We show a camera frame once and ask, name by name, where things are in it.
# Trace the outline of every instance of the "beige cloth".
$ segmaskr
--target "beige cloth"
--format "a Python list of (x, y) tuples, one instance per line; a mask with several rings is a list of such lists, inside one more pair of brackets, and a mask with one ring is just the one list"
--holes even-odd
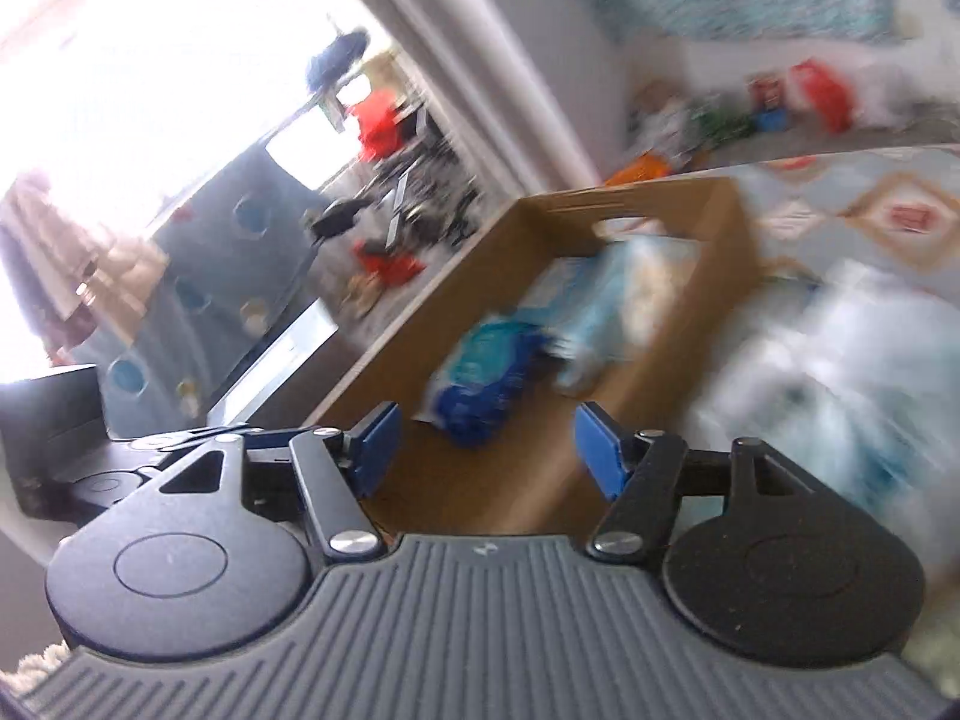
[(2, 223), (21, 246), (61, 319), (81, 302), (128, 346), (168, 258), (152, 241), (88, 230), (52, 204), (41, 173), (18, 176), (0, 200)]

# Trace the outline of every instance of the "patterned tablecloth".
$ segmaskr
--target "patterned tablecloth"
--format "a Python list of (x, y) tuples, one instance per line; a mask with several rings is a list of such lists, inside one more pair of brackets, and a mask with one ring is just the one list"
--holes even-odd
[(851, 258), (960, 305), (960, 146), (717, 167), (740, 186), (764, 259), (823, 276)]

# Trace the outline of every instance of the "brown box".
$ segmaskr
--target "brown box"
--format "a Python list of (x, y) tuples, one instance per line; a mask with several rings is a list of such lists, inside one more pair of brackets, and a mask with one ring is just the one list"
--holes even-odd
[(410, 419), (431, 373), (489, 312), (509, 311), (555, 257), (595, 254), (592, 225), (644, 215), (703, 243), (688, 286), (632, 362), (610, 367), (590, 398), (635, 429), (667, 425), (701, 377), (713, 332), (760, 280), (736, 182), (700, 178), (569, 191), (522, 199), (476, 236), (413, 301), (311, 415), (354, 423), (381, 400), (407, 418), (402, 449), (365, 503), (390, 533), (587, 535), (605, 506), (573, 448), (578, 401), (528, 383), (502, 431), (483, 447), (454, 446)]

